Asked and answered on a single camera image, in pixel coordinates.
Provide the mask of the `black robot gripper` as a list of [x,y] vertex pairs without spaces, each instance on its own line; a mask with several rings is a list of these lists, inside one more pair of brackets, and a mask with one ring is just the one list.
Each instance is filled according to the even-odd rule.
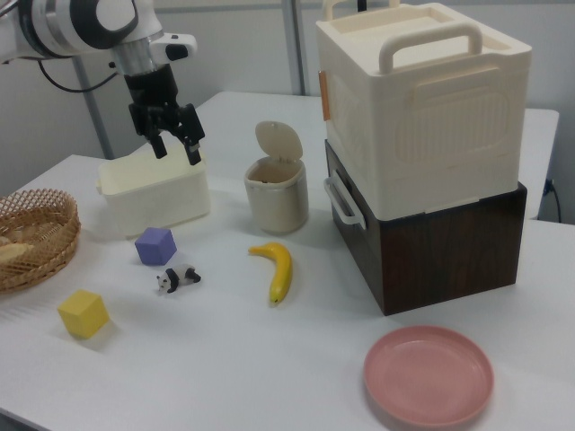
[[198,164],[199,142],[205,132],[192,104],[179,107],[172,68],[164,65],[147,74],[125,75],[124,79],[132,98],[128,109],[134,128],[152,146],[155,157],[161,159],[167,155],[161,130],[176,125],[174,135],[183,144],[189,164]]

